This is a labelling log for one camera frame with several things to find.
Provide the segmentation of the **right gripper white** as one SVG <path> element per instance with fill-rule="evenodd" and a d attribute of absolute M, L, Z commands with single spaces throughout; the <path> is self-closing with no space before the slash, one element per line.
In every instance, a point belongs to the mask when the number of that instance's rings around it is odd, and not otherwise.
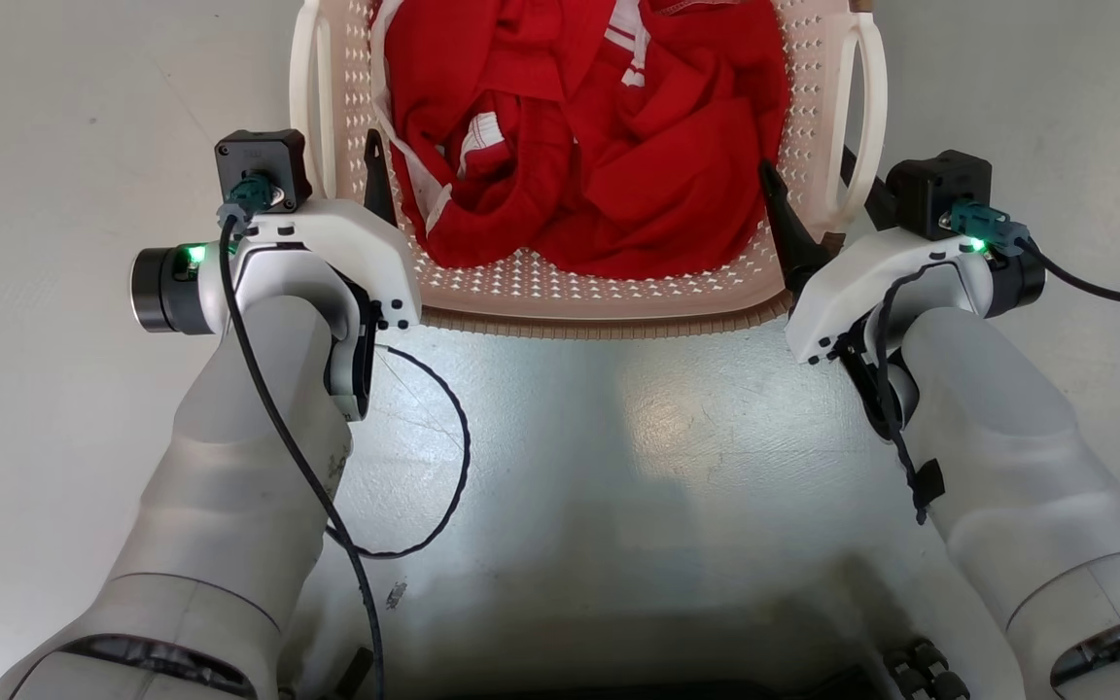
<path fill-rule="evenodd" d="M 852 181 L 857 155 L 844 146 L 841 178 Z M 784 288 L 797 302 L 790 312 L 786 339 L 799 364 L 816 364 L 836 349 L 837 337 L 879 306 L 890 286 L 923 270 L 917 289 L 905 293 L 908 319 L 931 307 L 961 307 L 990 316 L 993 278 L 987 259 L 968 236 L 928 242 L 897 227 L 897 202 L 875 177 L 864 207 L 877 233 L 866 234 L 830 261 L 788 203 L 788 186 L 768 159 L 758 169 Z"/>

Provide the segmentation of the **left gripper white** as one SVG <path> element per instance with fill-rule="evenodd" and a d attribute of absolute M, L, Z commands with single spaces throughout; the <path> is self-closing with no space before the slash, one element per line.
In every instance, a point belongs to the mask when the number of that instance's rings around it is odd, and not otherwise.
<path fill-rule="evenodd" d="M 246 311 L 267 298 L 304 298 L 330 332 L 355 333 L 377 311 L 388 327 L 421 321 L 421 289 L 403 231 L 396 227 L 388 148 L 370 129 L 364 205 L 307 202 L 293 214 L 262 214 L 255 235 L 232 258 L 232 287 Z"/>

